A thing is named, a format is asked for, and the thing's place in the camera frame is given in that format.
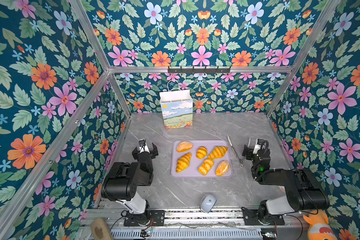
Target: metal tongs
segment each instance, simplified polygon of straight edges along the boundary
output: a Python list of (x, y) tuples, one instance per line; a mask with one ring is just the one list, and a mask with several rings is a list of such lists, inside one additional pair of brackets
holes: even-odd
[(240, 167), (243, 167), (244, 165), (243, 165), (243, 159), (240, 159), (239, 158), (239, 156), (237, 155), (237, 153), (236, 153), (236, 149), (234, 148), (234, 146), (232, 145), (232, 142), (231, 142), (231, 140), (229, 139), (229, 136), (227, 136), (228, 137), (228, 143), (229, 143), (229, 145), (231, 146), (231, 148), (232, 148), (232, 150), (233, 150), (233, 153), (235, 154), (235, 156), (236, 156), (236, 158), (237, 158), (237, 161), (239, 162), (239, 166)]

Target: gift bag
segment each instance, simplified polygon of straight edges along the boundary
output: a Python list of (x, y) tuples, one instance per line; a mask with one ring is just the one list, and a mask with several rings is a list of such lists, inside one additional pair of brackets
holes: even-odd
[(168, 87), (168, 91), (159, 94), (165, 128), (191, 127), (193, 123), (193, 101), (190, 90), (181, 90), (179, 88), (169, 90)]

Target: orange stuffed animal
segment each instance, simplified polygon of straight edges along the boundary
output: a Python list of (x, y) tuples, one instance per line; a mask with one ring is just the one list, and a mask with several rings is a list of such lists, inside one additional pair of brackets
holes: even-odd
[(328, 216), (323, 210), (319, 210), (318, 214), (315, 214), (317, 210), (311, 211), (308, 216), (304, 215), (304, 220), (309, 223), (308, 239), (309, 240), (337, 240), (331, 227), (328, 225)]

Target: bread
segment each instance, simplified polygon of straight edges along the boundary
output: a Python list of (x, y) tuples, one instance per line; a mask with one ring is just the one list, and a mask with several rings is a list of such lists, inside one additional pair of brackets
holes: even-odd
[(205, 147), (199, 147), (199, 149), (196, 152), (196, 157), (198, 159), (203, 159), (207, 155), (207, 151)]
[(216, 159), (224, 157), (225, 153), (227, 152), (228, 148), (224, 146), (217, 146), (215, 149), (209, 154), (209, 158)]
[(182, 170), (189, 167), (190, 161), (191, 161), (191, 153), (190, 152), (188, 152), (185, 155), (181, 156), (177, 160), (176, 172), (181, 172)]
[(185, 152), (185, 151), (188, 151), (189, 149), (191, 149), (192, 147), (193, 147), (193, 143), (183, 141), (177, 146), (176, 150), (177, 150), (177, 152)]
[(215, 163), (213, 159), (207, 158), (206, 160), (204, 160), (203, 164), (199, 167), (199, 172), (205, 176), (209, 172), (209, 170), (213, 167), (214, 164)]
[(217, 166), (215, 174), (216, 176), (220, 177), (224, 175), (228, 171), (228, 169), (229, 169), (229, 163), (228, 161), (224, 160)]

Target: beige object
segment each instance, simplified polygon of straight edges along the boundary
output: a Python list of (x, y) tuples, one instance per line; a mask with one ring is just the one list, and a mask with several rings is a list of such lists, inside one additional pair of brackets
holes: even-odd
[(203, 164), (199, 167), (199, 172), (205, 176), (209, 172), (209, 170), (213, 167), (214, 164), (215, 163), (213, 159), (207, 158), (206, 160), (204, 160)]
[(214, 148), (214, 150), (209, 154), (209, 158), (216, 159), (224, 157), (225, 153), (227, 152), (228, 148), (224, 146), (217, 146)]
[(189, 167), (189, 163), (191, 161), (191, 153), (187, 153), (183, 156), (181, 156), (178, 160), (177, 160), (177, 167), (176, 167), (176, 172), (181, 172), (182, 170), (186, 169), (187, 167)]
[(207, 155), (206, 147), (199, 147), (199, 149), (196, 151), (196, 157), (198, 159), (203, 159)]
[(193, 143), (183, 141), (177, 146), (176, 150), (177, 150), (177, 152), (185, 152), (185, 151), (188, 151), (189, 149), (191, 149), (192, 147), (193, 147)]
[(224, 175), (229, 169), (229, 163), (228, 161), (222, 161), (216, 168), (216, 176), (222, 176)]
[(95, 240), (113, 240), (109, 228), (103, 218), (96, 218), (91, 224), (91, 232)]

